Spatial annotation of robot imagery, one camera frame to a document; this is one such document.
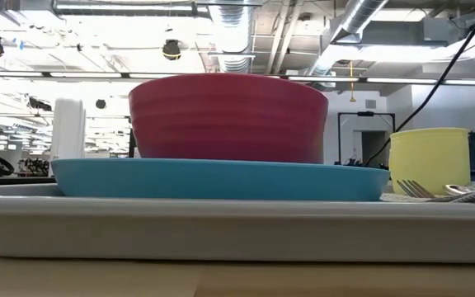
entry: wooden table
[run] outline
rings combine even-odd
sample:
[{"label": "wooden table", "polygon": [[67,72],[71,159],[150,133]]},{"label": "wooden table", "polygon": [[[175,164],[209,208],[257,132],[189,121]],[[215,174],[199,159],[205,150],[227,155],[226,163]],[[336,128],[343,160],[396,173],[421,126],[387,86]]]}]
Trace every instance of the wooden table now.
[{"label": "wooden table", "polygon": [[475,296],[475,266],[0,258],[4,297]]}]

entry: white tray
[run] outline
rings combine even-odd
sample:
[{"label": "white tray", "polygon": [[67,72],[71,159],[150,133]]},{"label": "white tray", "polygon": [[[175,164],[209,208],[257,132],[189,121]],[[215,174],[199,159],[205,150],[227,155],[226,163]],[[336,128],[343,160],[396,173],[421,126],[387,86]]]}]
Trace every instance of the white tray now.
[{"label": "white tray", "polygon": [[475,205],[57,195],[0,186],[0,256],[475,263]]}]

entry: yellow cup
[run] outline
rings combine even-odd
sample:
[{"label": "yellow cup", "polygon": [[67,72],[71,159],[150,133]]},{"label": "yellow cup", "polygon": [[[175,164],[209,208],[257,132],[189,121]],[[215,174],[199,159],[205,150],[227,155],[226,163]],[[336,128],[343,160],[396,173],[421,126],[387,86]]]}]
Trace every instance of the yellow cup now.
[{"label": "yellow cup", "polygon": [[400,180],[416,181],[434,195],[445,195],[445,185],[470,182],[468,130],[408,130],[391,139],[389,169],[395,193],[406,195],[397,184]]}]

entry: bowl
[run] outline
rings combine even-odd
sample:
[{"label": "bowl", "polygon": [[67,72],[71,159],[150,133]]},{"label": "bowl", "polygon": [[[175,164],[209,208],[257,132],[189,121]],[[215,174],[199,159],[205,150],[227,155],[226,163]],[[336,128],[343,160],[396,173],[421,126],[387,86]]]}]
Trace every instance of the bowl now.
[{"label": "bowl", "polygon": [[302,163],[80,158],[52,165],[60,190],[78,197],[378,201],[389,180],[387,170]]},{"label": "bowl", "polygon": [[129,110],[143,158],[323,162],[327,99],[282,78],[161,78],[133,89]]}]

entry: blue plate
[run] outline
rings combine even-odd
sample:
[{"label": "blue plate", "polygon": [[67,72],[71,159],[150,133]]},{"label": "blue plate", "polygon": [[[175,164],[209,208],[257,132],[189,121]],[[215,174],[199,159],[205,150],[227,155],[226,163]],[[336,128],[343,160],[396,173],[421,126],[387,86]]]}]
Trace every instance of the blue plate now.
[{"label": "blue plate", "polygon": [[377,201],[385,170],[302,163],[151,158],[52,162],[66,196]]}]

